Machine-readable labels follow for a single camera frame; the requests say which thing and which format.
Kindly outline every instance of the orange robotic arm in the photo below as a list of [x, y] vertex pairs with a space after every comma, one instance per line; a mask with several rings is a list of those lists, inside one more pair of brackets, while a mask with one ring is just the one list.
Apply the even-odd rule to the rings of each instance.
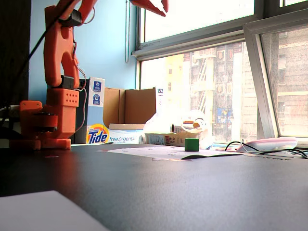
[[[84, 23], [97, 0], [60, 0], [56, 6], [45, 8], [46, 36], [44, 66], [47, 89], [46, 105], [39, 101], [20, 103], [22, 140], [10, 140], [11, 148], [71, 148], [76, 131], [76, 108], [79, 104], [78, 61], [75, 57], [73, 27]], [[161, 15], [150, 0], [132, 0], [133, 4]], [[165, 12], [168, 0], [162, 0]], [[64, 76], [61, 76], [61, 63]]]
[[[60, 21], [53, 24], [45, 37], [44, 65], [46, 83], [52, 87], [61, 85], [60, 63], [64, 69], [64, 75], [74, 78], [74, 88], [79, 86], [77, 58], [73, 54], [73, 26], [84, 23], [97, 0], [83, 0], [78, 11], [74, 10], [80, 0], [60, 0], [56, 6], [45, 8], [46, 27], [52, 23], [55, 17], [60, 16]], [[165, 12], [168, 11], [168, 0], [161, 0]], [[165, 13], [156, 8], [150, 0], [131, 0], [134, 5], [143, 7], [161, 16]], [[63, 21], [70, 20], [72, 13], [77, 14], [75, 24], [64, 26]]]

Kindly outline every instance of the tide logo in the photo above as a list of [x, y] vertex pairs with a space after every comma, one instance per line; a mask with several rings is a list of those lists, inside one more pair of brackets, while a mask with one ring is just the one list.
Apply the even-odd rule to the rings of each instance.
[[108, 140], [108, 128], [102, 124], [92, 125], [87, 132], [87, 143], [105, 143]]

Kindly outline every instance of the black table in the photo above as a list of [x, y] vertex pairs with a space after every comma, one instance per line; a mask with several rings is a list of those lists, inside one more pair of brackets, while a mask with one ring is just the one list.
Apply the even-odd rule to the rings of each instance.
[[0, 196], [56, 190], [111, 231], [308, 229], [308, 160], [0, 149]]

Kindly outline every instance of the window pane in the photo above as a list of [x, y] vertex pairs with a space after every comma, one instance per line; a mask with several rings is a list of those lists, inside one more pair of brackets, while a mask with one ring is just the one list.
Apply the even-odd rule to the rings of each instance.
[[282, 136], [308, 135], [308, 28], [262, 35]]
[[254, 0], [169, 0], [161, 17], [146, 12], [145, 41], [152, 41], [254, 14]]
[[302, 1], [306, 1], [306, 0], [285, 0], [285, 5], [288, 6], [288, 5], [299, 3], [299, 2], [302, 2]]
[[204, 112], [216, 142], [257, 138], [257, 97], [245, 42], [141, 66], [141, 88], [163, 89], [167, 115]]

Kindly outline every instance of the sticker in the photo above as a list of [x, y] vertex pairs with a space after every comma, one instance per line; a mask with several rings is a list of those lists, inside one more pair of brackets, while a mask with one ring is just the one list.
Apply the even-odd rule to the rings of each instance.
[[108, 128], [102, 124], [95, 124], [87, 131], [87, 143], [106, 143], [108, 136]]
[[102, 91], [102, 83], [100, 81], [94, 81], [93, 91], [96, 91], [96, 92]]
[[100, 99], [101, 99], [100, 95], [98, 94], [93, 95], [93, 104], [100, 105]]

